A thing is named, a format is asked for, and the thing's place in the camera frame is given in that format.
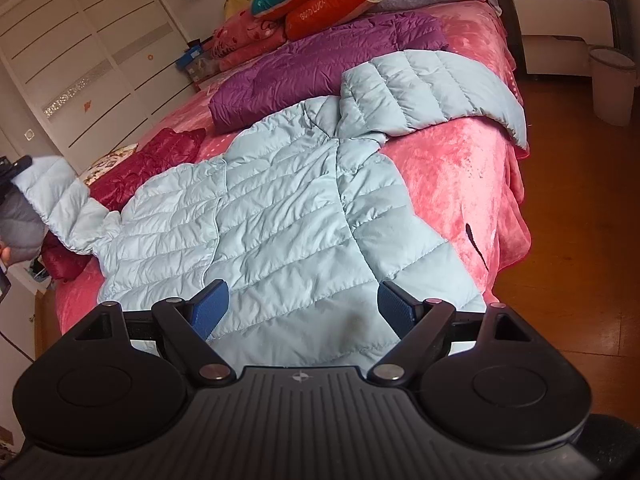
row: nightstand drawer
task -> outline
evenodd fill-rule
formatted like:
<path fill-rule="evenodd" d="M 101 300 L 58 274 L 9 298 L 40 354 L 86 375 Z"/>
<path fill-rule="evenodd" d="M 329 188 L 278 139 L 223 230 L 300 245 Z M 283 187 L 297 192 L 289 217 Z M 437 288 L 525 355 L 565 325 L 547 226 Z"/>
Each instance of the nightstand drawer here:
<path fill-rule="evenodd" d="M 602 0 L 513 0 L 523 36 L 575 36 L 613 46 L 609 4 Z"/>
<path fill-rule="evenodd" d="M 528 74 L 591 76 L 589 47 L 582 40 L 523 36 L 522 46 Z"/>

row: logo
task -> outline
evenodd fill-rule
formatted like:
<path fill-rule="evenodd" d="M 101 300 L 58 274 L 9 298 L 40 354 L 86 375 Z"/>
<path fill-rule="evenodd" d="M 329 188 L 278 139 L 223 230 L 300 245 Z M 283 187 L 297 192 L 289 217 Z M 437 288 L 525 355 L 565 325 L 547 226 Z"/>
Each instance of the logo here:
<path fill-rule="evenodd" d="M 309 374 L 304 373 L 302 370 L 300 370 L 299 372 L 294 373 L 291 378 L 294 381 L 299 382 L 300 384 L 302 384 L 304 381 L 311 379 L 312 376 L 310 376 Z"/>
<path fill-rule="evenodd" d="M 325 6 L 325 4 L 326 4 L 326 0 L 320 0 L 312 4 L 311 7 L 300 12 L 300 19 L 306 20 L 309 16 L 313 16 L 316 12 L 322 9 Z"/>

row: person's hand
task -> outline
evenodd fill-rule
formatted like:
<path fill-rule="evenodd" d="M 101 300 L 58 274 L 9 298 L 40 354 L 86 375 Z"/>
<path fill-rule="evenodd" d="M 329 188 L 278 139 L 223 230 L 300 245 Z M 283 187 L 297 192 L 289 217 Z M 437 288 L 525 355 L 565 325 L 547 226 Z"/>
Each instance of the person's hand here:
<path fill-rule="evenodd" d="M 5 267 L 11 264 L 11 247 L 7 247 L 2 240 L 0 240 L 0 260 Z"/>

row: pink bedspread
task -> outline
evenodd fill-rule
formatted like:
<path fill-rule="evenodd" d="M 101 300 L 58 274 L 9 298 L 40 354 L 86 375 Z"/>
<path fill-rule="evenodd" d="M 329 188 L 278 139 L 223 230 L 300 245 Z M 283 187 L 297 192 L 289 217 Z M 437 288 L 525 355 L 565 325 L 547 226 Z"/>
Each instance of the pink bedspread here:
<path fill-rule="evenodd" d="M 484 63 L 520 98 L 502 23 L 489 5 L 456 2 L 424 12 L 442 19 L 452 52 Z M 208 104 L 211 94 L 233 72 L 219 76 L 212 86 L 164 118 L 141 143 L 165 127 L 177 131 L 205 128 L 207 137 L 198 160 L 223 153 L 237 133 L 213 136 Z M 516 153 L 502 127 L 486 118 L 456 119 L 396 137 L 382 153 L 402 174 L 416 214 L 452 241 L 485 301 L 496 301 L 492 287 L 497 273 L 522 259 L 531 243 L 518 209 L 524 188 Z M 482 256 L 467 235 L 467 225 Z M 92 258 L 75 280 L 58 284 L 56 310 L 63 333 L 94 306 L 103 281 L 98 261 Z"/>

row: red puffer jacket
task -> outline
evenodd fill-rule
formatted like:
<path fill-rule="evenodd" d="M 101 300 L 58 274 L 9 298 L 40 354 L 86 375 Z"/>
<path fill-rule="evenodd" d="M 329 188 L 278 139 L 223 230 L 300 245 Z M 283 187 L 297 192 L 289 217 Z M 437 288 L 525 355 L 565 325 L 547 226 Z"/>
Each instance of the red puffer jacket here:
<path fill-rule="evenodd" d="M 204 140 L 204 129 L 192 132 L 161 130 L 139 152 L 135 152 L 89 186 L 91 197 L 110 211 L 122 208 L 152 176 L 178 164 L 195 162 Z M 42 261 L 55 280 L 74 280 L 91 259 L 90 254 L 69 251 L 53 233 L 42 244 Z"/>

